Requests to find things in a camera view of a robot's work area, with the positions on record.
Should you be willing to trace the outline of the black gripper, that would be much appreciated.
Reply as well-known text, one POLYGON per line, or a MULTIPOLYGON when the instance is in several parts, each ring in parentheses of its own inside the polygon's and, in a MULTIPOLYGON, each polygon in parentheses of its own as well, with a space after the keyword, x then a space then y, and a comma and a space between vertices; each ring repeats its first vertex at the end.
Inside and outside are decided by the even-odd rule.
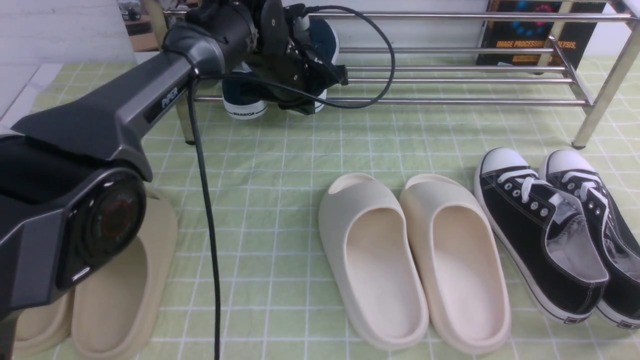
POLYGON ((339 38, 322 18, 309 18, 302 3, 284 6, 280 0, 247 0, 258 31, 255 50, 247 56, 245 73, 292 88, 245 84, 245 114, 261 116, 268 104, 297 116, 313 116, 323 104, 298 91, 324 100, 334 85, 348 85, 348 73, 338 64, 339 38))

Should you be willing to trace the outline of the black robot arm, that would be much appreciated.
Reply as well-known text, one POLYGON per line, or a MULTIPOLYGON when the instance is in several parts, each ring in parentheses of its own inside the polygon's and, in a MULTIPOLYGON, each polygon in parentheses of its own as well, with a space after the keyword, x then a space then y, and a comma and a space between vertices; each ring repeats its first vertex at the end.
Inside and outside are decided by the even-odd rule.
POLYGON ((153 171, 142 139, 201 82, 240 80, 284 110, 311 115, 347 85, 345 66, 313 43, 308 14, 279 0, 204 0, 167 31, 161 50, 67 104, 1 134, 1 358, 18 317, 52 305, 134 240, 153 171))

